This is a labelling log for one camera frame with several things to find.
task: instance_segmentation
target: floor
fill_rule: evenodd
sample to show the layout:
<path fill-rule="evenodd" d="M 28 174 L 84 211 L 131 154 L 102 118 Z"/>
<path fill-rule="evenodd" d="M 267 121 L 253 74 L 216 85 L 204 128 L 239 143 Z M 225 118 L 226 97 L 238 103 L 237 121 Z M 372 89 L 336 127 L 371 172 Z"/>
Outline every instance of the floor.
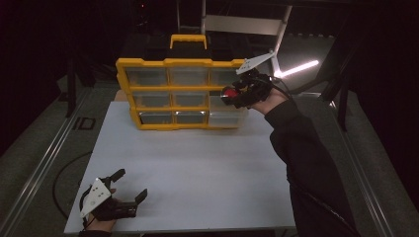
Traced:
<path fill-rule="evenodd" d="M 321 60 L 332 39 L 284 38 L 279 54 L 288 69 L 312 57 Z M 269 73 L 267 65 L 261 71 Z M 312 78 L 316 69 L 296 81 Z M 392 169 L 382 145 L 350 94 L 347 132 L 336 122 L 335 108 L 318 98 L 320 84 L 296 96 L 299 109 L 312 118 L 335 159 L 345 184 L 356 223 L 363 236 L 419 236 L 419 214 Z M 77 89 L 78 107 L 66 118 L 65 102 L 53 102 L 0 159 L 0 235 L 65 236 L 66 215 L 75 201 L 78 183 L 95 146 L 109 103 L 120 89 L 117 82 L 98 82 Z M 114 236 L 139 236 L 115 233 Z M 156 233 L 145 236 L 297 236 L 294 228 L 282 230 L 210 233 Z"/>

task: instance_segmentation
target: light bar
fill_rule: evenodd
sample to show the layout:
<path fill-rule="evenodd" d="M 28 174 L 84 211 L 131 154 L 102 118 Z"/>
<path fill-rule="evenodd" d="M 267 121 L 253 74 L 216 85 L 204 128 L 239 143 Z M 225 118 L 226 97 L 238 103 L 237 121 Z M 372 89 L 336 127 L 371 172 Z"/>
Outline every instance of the light bar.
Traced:
<path fill-rule="evenodd" d="M 318 64 L 318 60 L 310 61 L 310 62 L 307 62 L 307 63 L 305 63 L 303 65 L 300 65 L 298 67 L 295 67 L 295 68 L 290 69 L 290 70 L 285 71 L 285 72 L 276 71 L 274 75 L 275 75 L 275 77 L 283 78 L 283 77 L 289 76 L 291 74 L 294 74 L 296 72 L 299 72 L 299 71 L 305 70 L 307 68 L 313 67 L 313 66 L 315 66 L 317 64 Z"/>

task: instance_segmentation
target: black cable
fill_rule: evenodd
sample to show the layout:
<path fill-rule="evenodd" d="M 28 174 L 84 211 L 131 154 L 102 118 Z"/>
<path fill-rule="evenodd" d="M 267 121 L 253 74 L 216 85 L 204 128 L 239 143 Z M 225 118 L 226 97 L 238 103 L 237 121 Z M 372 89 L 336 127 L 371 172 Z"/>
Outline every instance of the black cable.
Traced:
<path fill-rule="evenodd" d="M 289 88 L 288 88 L 288 86 L 286 85 L 286 83 L 284 83 L 282 80 L 281 80 L 281 82 L 285 85 L 285 87 L 286 87 L 286 90 L 287 91 L 284 91 L 283 89 L 281 89 L 280 87 L 278 87 L 278 86 L 276 86 L 276 85 L 274 85 L 274 83 L 272 82 L 272 81 L 270 81 L 270 82 L 267 82 L 267 81 L 264 81 L 264 80 L 262 80 L 262 79 L 259 79 L 259 78 L 252 78 L 252 80 L 253 81 L 258 81 L 258 82 L 261 82 L 261 83 L 263 83 L 263 84 L 269 84 L 270 86 L 272 86 L 272 88 L 274 88 L 274 89 L 276 89 L 277 91 L 280 91 L 281 93 L 283 93 L 284 94 L 284 96 L 286 96 L 290 101 L 293 101 L 294 102 L 294 100 L 293 100 L 293 96 L 291 95 L 291 93 L 290 93 L 290 90 L 289 90 Z"/>
<path fill-rule="evenodd" d="M 93 216 L 93 219 L 89 223 L 87 223 L 86 225 L 84 225 L 84 229 L 82 231 L 85 231 L 87 229 L 87 227 L 89 227 L 93 223 L 93 221 L 95 219 L 96 219 L 95 216 Z"/>
<path fill-rule="evenodd" d="M 294 179 L 291 177 L 288 177 L 288 181 L 291 185 L 291 187 L 299 192 L 300 194 L 304 195 L 305 197 L 311 199 L 314 203 L 321 206 L 324 210 L 331 213 L 333 217 L 335 217 L 337 220 L 339 220 L 349 231 L 351 231 L 355 236 L 361 236 L 358 230 L 353 227 L 351 224 L 348 223 L 348 221 L 340 215 L 335 209 L 333 209 L 330 205 L 328 205 L 326 202 L 321 200 L 318 197 L 315 197 L 312 195 L 309 191 L 304 189 L 300 184 L 298 184 Z"/>
<path fill-rule="evenodd" d="M 281 237 L 286 237 L 287 232 L 288 232 L 288 229 L 285 229 Z"/>
<path fill-rule="evenodd" d="M 284 82 L 284 80 L 282 78 L 279 78 L 279 77 L 273 77 L 273 78 L 275 78 L 275 81 L 280 81 L 280 83 L 283 83 L 283 85 L 286 88 L 288 94 L 291 95 L 289 87 L 287 86 L 287 84 Z"/>
<path fill-rule="evenodd" d="M 52 184 L 52 199 L 53 199 L 53 202 L 54 202 L 54 204 L 55 204 L 55 206 L 58 208 L 58 210 L 59 210 L 59 212 L 62 214 L 62 216 L 64 216 L 64 218 L 65 219 L 68 219 L 68 215 L 67 215 L 67 213 L 65 213 L 65 211 L 61 208 L 61 206 L 59 205 L 59 203 L 58 203 L 58 200 L 57 200 L 57 198 L 56 198 L 56 194 L 55 194 L 55 187 L 56 187 L 56 183 L 57 183 L 57 181 L 58 181 L 58 179 L 59 179 L 59 177 L 60 177 L 60 175 L 61 175 L 61 173 L 68 167 L 68 166 L 70 166 L 72 163 L 74 163 L 75 161 L 77 161 L 77 160 L 79 160 L 79 159 L 81 159 L 81 158 L 83 158 L 83 157 L 85 157 L 85 156 L 87 156 L 87 155 L 90 155 L 90 154 L 92 154 L 92 152 L 93 151 L 89 151 L 89 152 L 86 152 L 86 153 L 84 153 L 84 154 L 82 154 L 82 155 L 80 155 L 80 156 L 77 156 L 76 158 L 74 158 L 73 160 L 71 160 L 70 162 L 68 162 L 65 166 L 63 166 L 62 168 L 61 168 L 61 170 L 59 170 L 59 172 L 58 172 L 58 174 L 55 176 L 55 179 L 54 179 L 54 181 L 53 181 L 53 184 Z"/>
<path fill-rule="evenodd" d="M 89 193 L 90 193 L 90 189 L 92 188 L 92 186 L 90 186 L 89 187 L 89 189 L 87 189 L 84 193 L 83 193 L 83 195 L 81 196 L 81 198 L 80 198 L 80 201 L 79 201 L 79 208 L 80 208 L 80 211 L 83 209 L 83 201 L 84 201 L 84 198 L 87 196 L 87 195 L 89 195 Z M 86 224 L 87 224 L 87 218 L 86 217 L 83 217 L 83 225 L 84 226 L 86 226 Z"/>

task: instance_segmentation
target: organizer carrying handle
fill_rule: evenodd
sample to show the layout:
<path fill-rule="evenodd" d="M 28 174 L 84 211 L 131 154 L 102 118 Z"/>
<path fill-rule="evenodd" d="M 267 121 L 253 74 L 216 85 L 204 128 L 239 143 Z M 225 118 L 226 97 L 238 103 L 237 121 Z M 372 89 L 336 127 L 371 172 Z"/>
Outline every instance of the organizer carrying handle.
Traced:
<path fill-rule="evenodd" d="M 174 41 L 201 41 L 207 49 L 207 38 L 205 35 L 172 35 L 170 38 L 170 48 L 173 48 Z"/>

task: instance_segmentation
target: white panel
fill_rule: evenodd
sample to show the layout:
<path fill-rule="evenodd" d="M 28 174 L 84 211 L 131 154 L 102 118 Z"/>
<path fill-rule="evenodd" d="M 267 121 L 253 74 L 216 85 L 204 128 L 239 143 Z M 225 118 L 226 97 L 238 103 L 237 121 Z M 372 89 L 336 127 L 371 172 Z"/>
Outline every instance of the white panel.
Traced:
<path fill-rule="evenodd" d="M 93 183 L 92 188 L 90 189 L 89 195 L 85 199 L 83 209 L 80 212 L 80 217 L 83 218 L 88 215 L 92 210 L 98 207 L 102 202 L 108 199 L 111 196 L 111 192 L 101 180 L 96 179 Z"/>
<path fill-rule="evenodd" d="M 276 36 L 281 20 L 206 15 L 206 31 Z"/>
<path fill-rule="evenodd" d="M 284 162 L 271 146 L 272 128 L 250 110 L 237 129 L 138 130 L 127 102 L 112 102 L 72 207 L 65 233 L 82 226 L 78 201 L 96 177 L 126 169 L 115 198 L 148 197 L 137 217 L 115 232 L 186 232 L 294 226 Z"/>

